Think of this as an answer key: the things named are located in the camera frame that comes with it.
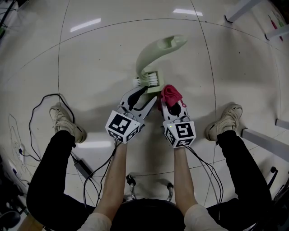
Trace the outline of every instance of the power adapter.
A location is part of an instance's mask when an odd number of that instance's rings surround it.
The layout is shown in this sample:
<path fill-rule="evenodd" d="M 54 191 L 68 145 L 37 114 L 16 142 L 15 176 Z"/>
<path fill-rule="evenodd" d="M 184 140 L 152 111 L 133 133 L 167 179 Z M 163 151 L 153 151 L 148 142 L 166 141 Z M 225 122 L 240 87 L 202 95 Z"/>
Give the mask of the power adapter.
<path fill-rule="evenodd" d="M 73 158 L 74 166 L 76 169 L 83 175 L 85 179 L 87 179 L 92 171 L 86 166 L 86 164 L 82 160 L 77 160 L 75 157 Z"/>

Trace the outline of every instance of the white sleeve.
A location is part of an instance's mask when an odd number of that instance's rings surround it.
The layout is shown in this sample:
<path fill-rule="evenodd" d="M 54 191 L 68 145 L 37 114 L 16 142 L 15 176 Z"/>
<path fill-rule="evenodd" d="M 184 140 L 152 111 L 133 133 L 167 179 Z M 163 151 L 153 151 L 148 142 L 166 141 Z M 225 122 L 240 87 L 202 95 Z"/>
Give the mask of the white sleeve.
<path fill-rule="evenodd" d="M 78 231 L 109 231 L 111 226 L 112 222 L 107 216 L 92 213 Z"/>
<path fill-rule="evenodd" d="M 185 214 L 185 231 L 228 231 L 218 225 L 207 209 L 195 204 Z"/>

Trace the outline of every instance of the beige sneaker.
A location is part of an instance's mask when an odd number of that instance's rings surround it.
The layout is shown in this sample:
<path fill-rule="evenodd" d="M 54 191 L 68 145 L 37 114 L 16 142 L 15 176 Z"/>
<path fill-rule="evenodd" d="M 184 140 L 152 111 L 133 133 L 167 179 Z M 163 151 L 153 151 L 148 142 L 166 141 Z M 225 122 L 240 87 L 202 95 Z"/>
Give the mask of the beige sneaker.
<path fill-rule="evenodd" d="M 222 114 L 219 121 L 213 122 L 205 129 L 205 136 L 209 141 L 217 141 L 217 135 L 222 134 L 224 131 L 236 131 L 239 126 L 239 119 L 243 113 L 241 105 L 231 104 Z"/>
<path fill-rule="evenodd" d="M 50 117 L 54 123 L 55 133 L 61 130 L 68 131 L 75 137 L 75 143 L 82 143 L 86 139 L 85 130 L 72 123 L 68 112 L 61 106 L 52 106 L 49 110 Z"/>

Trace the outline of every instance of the white tile floor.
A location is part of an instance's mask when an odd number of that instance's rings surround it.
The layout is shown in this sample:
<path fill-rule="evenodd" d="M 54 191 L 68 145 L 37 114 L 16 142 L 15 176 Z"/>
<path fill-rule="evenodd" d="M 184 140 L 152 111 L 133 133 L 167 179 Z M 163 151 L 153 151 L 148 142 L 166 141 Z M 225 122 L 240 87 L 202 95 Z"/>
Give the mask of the white tile floor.
<path fill-rule="evenodd" d="M 24 179 L 31 179 L 38 162 L 28 157 L 27 168 L 21 168 L 11 151 L 8 115 L 16 118 L 21 142 L 32 154 L 28 131 L 32 109 L 44 95 L 59 92 L 76 122 L 88 132 L 87 142 L 107 143 L 106 147 L 82 145 L 74 150 L 96 169 L 112 152 L 113 141 L 104 126 L 122 95 L 132 88 L 140 51 L 159 38 L 184 34 L 187 44 L 152 66 L 160 67 L 165 83 L 183 95 L 196 126 L 197 140 L 192 146 L 214 164 L 224 185 L 224 200 L 234 197 L 221 149 L 203 135 L 228 103 L 243 106 L 242 127 L 289 144 L 289 131 L 274 125 L 276 118 L 289 121 L 289 36 L 283 36 L 283 42 L 264 38 L 264 32 L 273 29 L 268 15 L 277 24 L 275 9 L 267 0 L 234 24 L 225 22 L 225 12 L 237 1 L 30 0 L 11 13 L 9 29 L 0 42 L 0 153 L 13 160 Z M 46 99 L 35 112 L 33 144 L 41 156 L 54 134 L 48 110 L 58 101 L 57 97 Z M 165 199 L 168 191 L 163 184 L 173 183 L 173 151 L 158 129 L 161 123 L 161 114 L 154 108 L 146 127 L 129 143 L 127 173 L 136 176 L 139 198 Z M 245 140 L 245 144 L 265 177 L 272 166 L 278 168 L 271 188 L 274 195 L 287 180 L 289 164 L 251 142 Z M 187 157 L 197 201 L 214 205 L 204 169 L 190 153 Z M 98 189 L 103 173 L 94 177 Z M 70 159 L 65 193 L 82 202 L 83 182 Z M 90 182 L 86 190 L 88 204 L 95 205 L 97 194 Z M 125 195 L 129 197 L 128 185 Z"/>

